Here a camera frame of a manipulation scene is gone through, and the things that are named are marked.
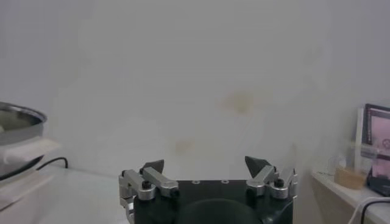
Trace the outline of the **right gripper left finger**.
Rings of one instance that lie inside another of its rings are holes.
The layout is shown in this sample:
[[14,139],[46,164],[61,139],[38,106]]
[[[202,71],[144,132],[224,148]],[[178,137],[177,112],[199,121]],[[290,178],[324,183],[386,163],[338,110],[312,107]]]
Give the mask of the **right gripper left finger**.
[[153,200],[157,192],[167,198],[179,197],[179,182],[171,180],[162,174],[164,160],[146,163],[137,172],[123,170],[119,176],[119,197],[130,200],[137,197],[142,201]]

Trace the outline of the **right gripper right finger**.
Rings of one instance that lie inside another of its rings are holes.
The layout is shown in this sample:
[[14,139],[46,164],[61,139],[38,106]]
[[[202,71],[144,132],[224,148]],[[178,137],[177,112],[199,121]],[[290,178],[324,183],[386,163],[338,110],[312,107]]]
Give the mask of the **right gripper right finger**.
[[297,173],[295,168],[286,167],[279,171],[265,159],[251,156],[245,157],[246,166],[251,179],[246,186],[256,197],[263,196],[266,191],[276,200],[287,200],[297,197]]

